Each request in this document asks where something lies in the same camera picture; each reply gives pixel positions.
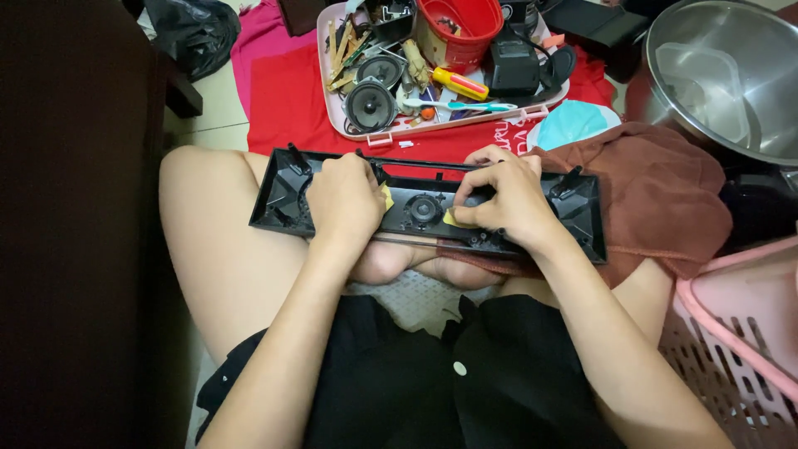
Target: black shorts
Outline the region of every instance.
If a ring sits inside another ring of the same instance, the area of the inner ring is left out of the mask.
[[[371,296],[342,296],[305,447],[623,447],[600,418],[559,311],[530,296],[476,307],[442,338],[407,332]],[[227,355],[197,406],[224,401],[265,334]]]

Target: pink cloth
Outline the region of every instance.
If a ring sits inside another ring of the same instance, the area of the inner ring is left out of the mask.
[[[302,36],[290,37],[282,22],[276,0],[261,0],[251,9],[242,10],[239,16],[241,33],[230,49],[235,85],[247,119],[250,118],[250,92],[252,87],[252,61],[267,56],[278,56],[316,42],[316,30]]]

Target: black plastic bag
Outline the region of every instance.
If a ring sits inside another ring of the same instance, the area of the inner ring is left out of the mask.
[[[178,68],[196,81],[220,69],[241,31],[239,16],[218,0],[144,0],[152,41],[171,56]]]

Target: white button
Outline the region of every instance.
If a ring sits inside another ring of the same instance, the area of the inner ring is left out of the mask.
[[[465,375],[465,373],[467,373],[468,370],[465,369],[465,365],[463,365],[462,363],[455,362],[454,363],[454,372],[456,372],[459,375]]]

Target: brown towel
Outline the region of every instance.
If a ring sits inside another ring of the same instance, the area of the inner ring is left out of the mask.
[[[680,278],[695,277],[731,232],[732,217],[717,197],[723,169],[673,130],[625,123],[585,141],[548,152],[535,147],[529,154],[541,156],[546,171],[568,172],[581,165],[583,173],[598,176],[608,263],[596,268],[610,288],[647,257]],[[540,275],[534,265],[450,248],[437,253],[500,274]]]

